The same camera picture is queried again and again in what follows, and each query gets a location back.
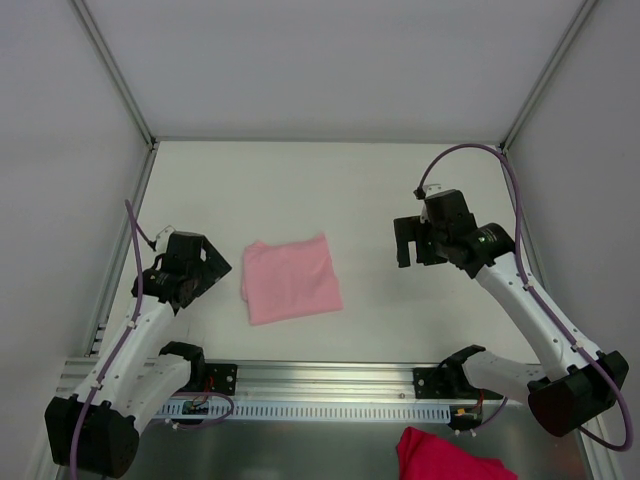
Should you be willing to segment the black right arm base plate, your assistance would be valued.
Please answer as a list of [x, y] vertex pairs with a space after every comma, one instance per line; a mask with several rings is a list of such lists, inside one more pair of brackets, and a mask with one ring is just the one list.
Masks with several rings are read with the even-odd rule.
[[479, 400], [462, 370], [449, 367], [416, 367], [412, 370], [414, 396], [419, 400]]

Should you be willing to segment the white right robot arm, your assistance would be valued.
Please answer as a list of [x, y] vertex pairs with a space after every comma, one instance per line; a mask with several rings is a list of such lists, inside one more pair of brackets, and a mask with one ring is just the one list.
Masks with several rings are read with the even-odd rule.
[[399, 267], [449, 263], [465, 272], [502, 307], [535, 353], [537, 366], [472, 345], [448, 359], [445, 389], [465, 397], [490, 390], [525, 404], [551, 435], [563, 437], [618, 404], [629, 364], [604, 352], [559, 309], [528, 272], [511, 235], [480, 226], [459, 190], [424, 199], [417, 216], [393, 221]]

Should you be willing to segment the pink t shirt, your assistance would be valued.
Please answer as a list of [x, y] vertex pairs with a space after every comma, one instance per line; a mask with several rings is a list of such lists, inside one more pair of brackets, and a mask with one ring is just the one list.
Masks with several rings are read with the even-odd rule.
[[341, 311], [344, 304], [326, 236], [247, 246], [241, 296], [252, 326]]

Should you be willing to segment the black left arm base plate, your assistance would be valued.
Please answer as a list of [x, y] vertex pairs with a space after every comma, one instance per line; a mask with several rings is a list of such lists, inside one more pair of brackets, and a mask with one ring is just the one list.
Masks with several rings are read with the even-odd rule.
[[234, 396], [238, 375], [238, 365], [232, 363], [205, 364], [204, 391]]

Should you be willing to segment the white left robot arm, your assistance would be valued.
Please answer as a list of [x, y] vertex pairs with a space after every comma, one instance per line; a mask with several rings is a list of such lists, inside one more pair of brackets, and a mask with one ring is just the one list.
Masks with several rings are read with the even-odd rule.
[[158, 341], [177, 314], [231, 272], [202, 234], [164, 232], [149, 268], [139, 268], [131, 302], [113, 341], [67, 397], [49, 402], [45, 425], [55, 464], [122, 477], [143, 430], [174, 394], [206, 385], [202, 347]]

